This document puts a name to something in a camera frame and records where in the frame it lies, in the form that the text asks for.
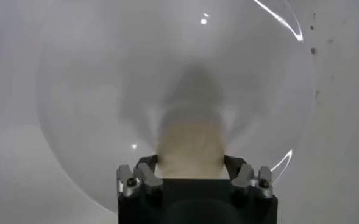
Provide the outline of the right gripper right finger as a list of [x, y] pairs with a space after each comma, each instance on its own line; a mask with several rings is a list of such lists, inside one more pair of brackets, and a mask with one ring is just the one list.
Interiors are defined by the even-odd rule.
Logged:
[[244, 159], [224, 156], [224, 165], [229, 174], [232, 186], [248, 195], [250, 191], [258, 198], [272, 198], [272, 171], [268, 166], [261, 166], [258, 175], [255, 175], [253, 167]]

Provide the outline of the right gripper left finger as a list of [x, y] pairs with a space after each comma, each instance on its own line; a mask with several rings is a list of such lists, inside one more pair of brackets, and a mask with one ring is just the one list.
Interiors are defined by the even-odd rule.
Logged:
[[152, 155], [140, 158], [133, 170], [129, 165], [120, 165], [116, 171], [117, 194], [134, 197], [141, 189], [148, 194], [163, 189], [163, 180], [154, 174], [157, 161], [157, 155]]

